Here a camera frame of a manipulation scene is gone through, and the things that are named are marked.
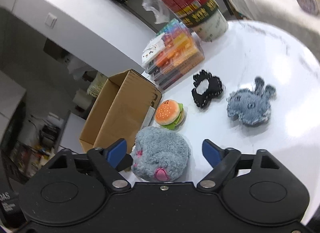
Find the fluffy gray plush toy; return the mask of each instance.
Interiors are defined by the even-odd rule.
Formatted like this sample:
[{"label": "fluffy gray plush toy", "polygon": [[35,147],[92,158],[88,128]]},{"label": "fluffy gray plush toy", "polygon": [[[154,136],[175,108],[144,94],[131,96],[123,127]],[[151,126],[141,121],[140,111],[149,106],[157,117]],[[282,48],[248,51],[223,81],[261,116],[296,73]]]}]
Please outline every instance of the fluffy gray plush toy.
[{"label": "fluffy gray plush toy", "polygon": [[276,89],[267,85],[265,89],[264,81],[261,77],[254,79],[256,83],[255,91],[240,89],[230,94],[227,99],[227,112],[229,117],[239,116],[239,120],[247,125],[255,125],[265,122],[271,115],[269,99],[274,95]]},{"label": "fluffy gray plush toy", "polygon": [[171,182],[182,175],[190,149],[174,131],[148,126],[136,136],[132,172],[150,182]]}]

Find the cardboard box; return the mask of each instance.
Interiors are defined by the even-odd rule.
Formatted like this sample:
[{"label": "cardboard box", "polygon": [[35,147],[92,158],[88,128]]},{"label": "cardboard box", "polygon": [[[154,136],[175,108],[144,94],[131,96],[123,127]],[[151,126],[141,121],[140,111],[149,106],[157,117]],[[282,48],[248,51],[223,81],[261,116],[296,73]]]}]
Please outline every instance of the cardboard box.
[{"label": "cardboard box", "polygon": [[133,69],[109,77],[80,134],[84,152],[124,138],[130,153],[137,132],[142,124],[149,125],[161,96],[154,84]]}]

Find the hamburger toy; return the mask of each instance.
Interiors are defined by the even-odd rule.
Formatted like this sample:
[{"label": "hamburger toy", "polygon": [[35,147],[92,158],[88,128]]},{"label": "hamburger toy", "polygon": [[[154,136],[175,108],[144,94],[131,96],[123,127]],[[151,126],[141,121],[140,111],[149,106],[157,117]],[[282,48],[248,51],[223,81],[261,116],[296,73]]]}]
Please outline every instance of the hamburger toy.
[{"label": "hamburger toy", "polygon": [[158,107],[155,121],[163,128],[174,130],[182,122],[184,116],[183,104],[179,104],[175,100],[166,100]]}]

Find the silver screw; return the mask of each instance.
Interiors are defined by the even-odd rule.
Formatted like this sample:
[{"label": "silver screw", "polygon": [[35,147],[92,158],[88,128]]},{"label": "silver screw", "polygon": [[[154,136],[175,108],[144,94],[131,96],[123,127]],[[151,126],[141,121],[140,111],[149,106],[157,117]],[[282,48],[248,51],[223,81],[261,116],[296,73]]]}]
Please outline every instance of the silver screw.
[{"label": "silver screw", "polygon": [[202,188],[213,188],[214,186],[216,185],[216,183],[212,180],[203,180],[203,181],[200,181],[200,186]]},{"label": "silver screw", "polygon": [[112,185],[116,188],[124,188],[128,185],[128,182],[125,180],[115,180]]},{"label": "silver screw", "polygon": [[163,190],[163,191],[168,190],[168,189],[169,189],[168,186],[161,186],[161,187],[160,187],[160,190]]}]

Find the light switch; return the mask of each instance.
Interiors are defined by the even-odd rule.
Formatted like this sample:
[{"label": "light switch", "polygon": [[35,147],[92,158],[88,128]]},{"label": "light switch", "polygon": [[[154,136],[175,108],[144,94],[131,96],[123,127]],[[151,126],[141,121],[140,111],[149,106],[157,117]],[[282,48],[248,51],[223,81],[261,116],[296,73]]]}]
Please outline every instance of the light switch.
[{"label": "light switch", "polygon": [[49,26],[51,29],[53,29],[56,21],[57,21],[57,17],[49,13],[47,16],[47,19],[45,20],[45,24]]}]

